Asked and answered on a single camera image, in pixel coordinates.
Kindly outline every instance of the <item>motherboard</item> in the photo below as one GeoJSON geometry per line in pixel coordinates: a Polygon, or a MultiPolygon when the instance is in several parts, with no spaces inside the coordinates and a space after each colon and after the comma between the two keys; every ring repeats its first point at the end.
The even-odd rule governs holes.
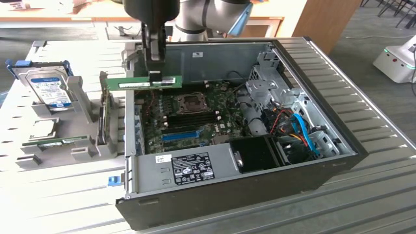
{"type": "Polygon", "coordinates": [[[146,154],[222,144],[247,136],[238,92],[226,81],[138,91],[146,154]]]}

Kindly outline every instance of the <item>ridged metal surface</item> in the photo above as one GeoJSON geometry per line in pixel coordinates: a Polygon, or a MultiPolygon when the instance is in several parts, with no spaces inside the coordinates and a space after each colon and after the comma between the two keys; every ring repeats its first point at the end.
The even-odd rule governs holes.
{"type": "MultiPolygon", "coordinates": [[[[315,191],[140,233],[391,234],[416,231],[416,151],[412,143],[312,45],[303,38],[279,41],[371,155],[315,191]]],[[[83,59],[87,67],[95,64],[99,70],[100,66],[110,65],[108,70],[119,75],[122,60],[116,55],[122,43],[50,42],[36,55],[42,54],[44,61],[54,60],[58,51],[66,56],[68,49],[63,46],[68,48],[70,45],[74,46],[74,58],[83,59]],[[104,47],[96,51],[100,58],[108,58],[106,65],[104,61],[94,63],[100,61],[91,56],[91,47],[98,44],[104,47]]],[[[88,73],[92,90],[98,83],[95,69],[88,73]]],[[[123,158],[118,157],[35,171],[2,172],[0,195],[6,195],[3,201],[8,202],[6,208],[2,207],[2,220],[7,225],[0,225],[0,233],[22,233],[20,228],[43,234],[131,233],[111,204],[122,191],[106,187],[108,176],[119,174],[123,168],[123,158]]]]}

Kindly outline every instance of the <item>green circuit board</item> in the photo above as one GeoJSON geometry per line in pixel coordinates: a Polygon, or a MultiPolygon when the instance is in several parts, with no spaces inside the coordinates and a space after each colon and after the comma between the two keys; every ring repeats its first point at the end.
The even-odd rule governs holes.
{"type": "Polygon", "coordinates": [[[147,91],[139,93],[143,103],[146,153],[162,153],[167,151],[203,147],[228,142],[230,139],[244,136],[243,113],[239,106],[235,105],[235,87],[224,83],[210,84],[206,92],[192,92],[182,95],[164,95],[163,91],[147,91]],[[163,125],[167,110],[163,110],[163,103],[172,103],[170,114],[180,115],[182,110],[179,99],[184,96],[200,95],[206,99],[207,108],[204,111],[219,111],[220,120],[195,126],[199,131],[199,137],[180,140],[163,141],[163,131],[167,127],[163,125]]]}

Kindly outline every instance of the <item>blue cable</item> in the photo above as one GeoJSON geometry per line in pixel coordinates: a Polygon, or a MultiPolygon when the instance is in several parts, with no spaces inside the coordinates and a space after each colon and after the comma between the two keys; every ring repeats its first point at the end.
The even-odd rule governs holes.
{"type": "MultiPolygon", "coordinates": [[[[304,138],[306,138],[306,141],[308,143],[308,146],[310,146],[310,149],[312,150],[312,152],[319,155],[319,151],[318,149],[315,148],[315,144],[314,142],[311,141],[311,138],[308,136],[308,130],[307,130],[307,125],[306,125],[306,122],[304,122],[304,119],[302,118],[302,116],[299,114],[292,114],[292,118],[298,120],[298,122],[300,123],[300,128],[302,128],[302,132],[304,134],[304,138]]],[[[292,123],[292,126],[294,126],[294,130],[295,132],[298,132],[298,126],[296,126],[296,123],[294,122],[292,123]]]]}

